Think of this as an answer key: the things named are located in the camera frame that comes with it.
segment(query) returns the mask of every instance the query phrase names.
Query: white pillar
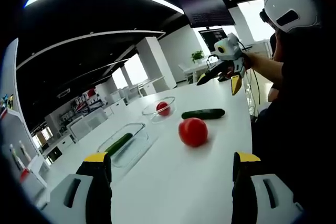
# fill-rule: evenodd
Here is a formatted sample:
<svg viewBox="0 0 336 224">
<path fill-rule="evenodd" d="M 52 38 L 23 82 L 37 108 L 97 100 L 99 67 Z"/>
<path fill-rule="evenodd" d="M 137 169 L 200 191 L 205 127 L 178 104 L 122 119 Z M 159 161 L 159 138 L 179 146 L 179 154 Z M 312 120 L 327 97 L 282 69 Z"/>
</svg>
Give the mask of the white pillar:
<svg viewBox="0 0 336 224">
<path fill-rule="evenodd" d="M 107 85 L 107 90 L 110 94 L 112 94 L 112 93 L 114 93 L 118 90 L 117 85 L 115 84 L 112 76 L 106 81 L 106 85 Z"/>
<path fill-rule="evenodd" d="M 122 66 L 121 67 L 121 72 L 122 72 L 122 74 L 124 75 L 124 77 L 125 77 L 125 80 L 126 80 L 126 82 L 127 82 L 127 85 L 128 86 L 133 86 L 133 84 L 132 84 L 132 82 L 131 82 L 131 79 L 130 79 L 130 77 L 128 76 L 128 73 L 127 73 L 127 71 L 126 71 L 126 68 L 125 68 L 125 66 Z"/>
<path fill-rule="evenodd" d="M 58 123 L 56 122 L 55 118 L 52 116 L 52 114 L 49 114 L 44 119 L 46 120 L 47 125 L 50 128 L 52 135 L 56 136 L 56 134 L 58 133 L 60 129 L 58 127 Z"/>
<path fill-rule="evenodd" d="M 254 44 L 255 41 L 253 39 L 252 33 L 250 31 L 250 28 L 248 27 L 244 14 L 241 12 L 240 8 L 239 7 L 230 8 L 229 12 L 231 13 L 232 18 L 236 23 L 235 29 L 238 33 L 241 43 L 243 43 L 246 46 Z"/>
<path fill-rule="evenodd" d="M 163 54 L 158 39 L 146 37 L 137 44 L 139 58 L 149 79 L 164 76 L 168 88 L 176 87 L 176 82 Z"/>
</svg>

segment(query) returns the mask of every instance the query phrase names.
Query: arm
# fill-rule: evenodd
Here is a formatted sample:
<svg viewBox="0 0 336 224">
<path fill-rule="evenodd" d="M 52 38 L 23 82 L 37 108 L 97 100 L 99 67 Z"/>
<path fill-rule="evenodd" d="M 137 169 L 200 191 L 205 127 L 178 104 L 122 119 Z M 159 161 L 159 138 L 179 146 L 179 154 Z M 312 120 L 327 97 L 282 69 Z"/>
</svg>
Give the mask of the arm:
<svg viewBox="0 0 336 224">
<path fill-rule="evenodd" d="M 266 79 L 275 83 L 278 86 L 282 85 L 282 62 L 277 62 L 274 60 L 267 59 L 263 56 L 254 54 L 254 53 L 245 53 L 248 57 L 248 65 L 246 69 L 249 67 L 253 68 L 259 74 L 264 76 Z"/>
</svg>

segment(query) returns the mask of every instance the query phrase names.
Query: desk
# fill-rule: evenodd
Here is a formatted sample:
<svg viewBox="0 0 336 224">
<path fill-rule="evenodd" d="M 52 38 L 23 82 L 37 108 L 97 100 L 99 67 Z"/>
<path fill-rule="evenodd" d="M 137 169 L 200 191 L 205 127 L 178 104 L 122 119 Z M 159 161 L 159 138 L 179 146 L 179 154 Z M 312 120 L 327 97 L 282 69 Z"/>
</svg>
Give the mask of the desk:
<svg viewBox="0 0 336 224">
<path fill-rule="evenodd" d="M 142 109 L 169 95 L 176 97 L 175 113 L 159 124 L 146 121 Z M 226 114 L 205 121 L 209 143 L 191 149 L 179 139 L 181 113 L 203 108 L 223 108 Z M 55 187 L 67 174 L 75 173 L 87 155 L 130 122 L 145 122 L 149 137 L 159 138 L 122 181 L 112 186 L 113 223 L 230 223 L 234 152 L 252 152 L 244 89 L 232 96 L 229 82 L 211 80 L 140 98 L 117 120 L 110 117 L 70 146 L 50 168 L 53 179 L 47 178 L 48 186 Z"/>
<path fill-rule="evenodd" d="M 141 92 L 141 90 L 143 89 L 145 92 L 145 96 L 149 95 L 149 94 L 155 94 L 164 90 L 167 90 L 167 86 L 166 83 L 164 82 L 165 87 L 163 87 L 162 85 L 160 87 L 156 87 L 154 86 L 155 82 L 157 81 L 164 81 L 164 76 L 161 76 L 159 78 L 156 78 L 154 80 L 150 80 L 148 82 L 145 82 L 143 84 L 138 85 L 138 89 L 139 89 L 139 94 L 140 96 L 144 96 L 143 93 Z"/>
<path fill-rule="evenodd" d="M 205 70 L 207 68 L 208 68 L 208 66 L 206 64 L 206 59 L 205 59 L 205 60 L 202 61 L 202 63 L 194 63 L 192 66 L 188 67 L 183 72 L 184 72 L 184 74 L 192 73 L 193 74 L 193 83 L 196 83 L 197 82 L 197 71 Z"/>
</svg>

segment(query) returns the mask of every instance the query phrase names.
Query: green cucumber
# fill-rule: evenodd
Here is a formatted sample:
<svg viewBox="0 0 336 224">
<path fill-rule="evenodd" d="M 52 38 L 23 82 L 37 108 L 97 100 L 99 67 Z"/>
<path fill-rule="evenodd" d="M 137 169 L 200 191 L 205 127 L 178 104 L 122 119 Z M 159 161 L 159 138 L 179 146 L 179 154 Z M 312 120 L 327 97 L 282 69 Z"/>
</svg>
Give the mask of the green cucumber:
<svg viewBox="0 0 336 224">
<path fill-rule="evenodd" d="M 105 150 L 105 152 L 107 152 L 109 156 L 112 156 L 132 137 L 133 137 L 132 133 L 126 133 L 124 136 L 119 138 L 115 143 L 113 143 L 110 147 L 108 147 Z"/>
<path fill-rule="evenodd" d="M 182 113 L 182 118 L 199 118 L 206 119 L 218 119 L 225 115 L 225 110 L 222 109 L 207 109 L 207 110 L 194 110 Z"/>
</svg>

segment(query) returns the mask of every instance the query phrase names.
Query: tomato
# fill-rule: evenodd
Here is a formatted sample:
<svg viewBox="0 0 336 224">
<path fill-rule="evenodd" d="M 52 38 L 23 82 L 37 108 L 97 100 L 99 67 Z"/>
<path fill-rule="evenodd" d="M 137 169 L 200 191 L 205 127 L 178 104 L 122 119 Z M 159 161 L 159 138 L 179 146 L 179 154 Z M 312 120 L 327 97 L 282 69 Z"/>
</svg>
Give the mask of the tomato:
<svg viewBox="0 0 336 224">
<path fill-rule="evenodd" d="M 206 143 L 208 129 L 201 119 L 188 118 L 179 124 L 178 134 L 186 145 L 198 147 Z"/>
<path fill-rule="evenodd" d="M 163 109 L 164 107 L 167 107 L 168 103 L 166 102 L 160 102 L 157 106 L 156 106 L 156 111 Z M 159 115 L 162 116 L 167 116 L 170 113 L 170 107 L 167 107 L 165 110 L 158 112 Z"/>
</svg>

